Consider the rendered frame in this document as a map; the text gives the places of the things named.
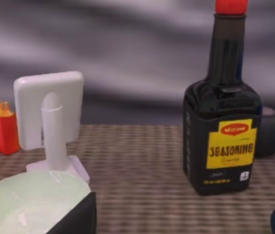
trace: gray curtain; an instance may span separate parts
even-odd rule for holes
[[[21,76],[79,70],[82,123],[180,124],[185,88],[204,78],[206,0],[0,0],[0,95]],[[243,78],[275,107],[275,0],[250,0]]]

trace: dark glass bottle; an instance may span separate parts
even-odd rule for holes
[[[245,19],[215,14],[208,75],[185,91],[183,170],[200,195],[249,186],[262,101],[241,78]]]

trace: wooden table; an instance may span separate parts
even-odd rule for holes
[[[250,188],[200,197],[181,169],[182,131],[170,125],[86,125],[68,144],[97,192],[98,234],[264,234],[275,208],[275,156],[256,159]],[[0,155],[0,180],[44,150]]]

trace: green bowl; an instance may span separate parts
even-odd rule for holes
[[[81,178],[31,172],[0,181],[0,234],[45,234],[90,193]]]

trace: stand base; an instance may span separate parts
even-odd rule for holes
[[[65,170],[65,172],[71,173],[75,176],[81,177],[88,184],[90,183],[90,177],[85,170],[84,166],[80,162],[79,158],[75,155],[68,156],[69,158],[69,166]],[[30,163],[26,166],[27,172],[36,172],[36,171],[48,171],[48,167],[46,164],[46,160]]]

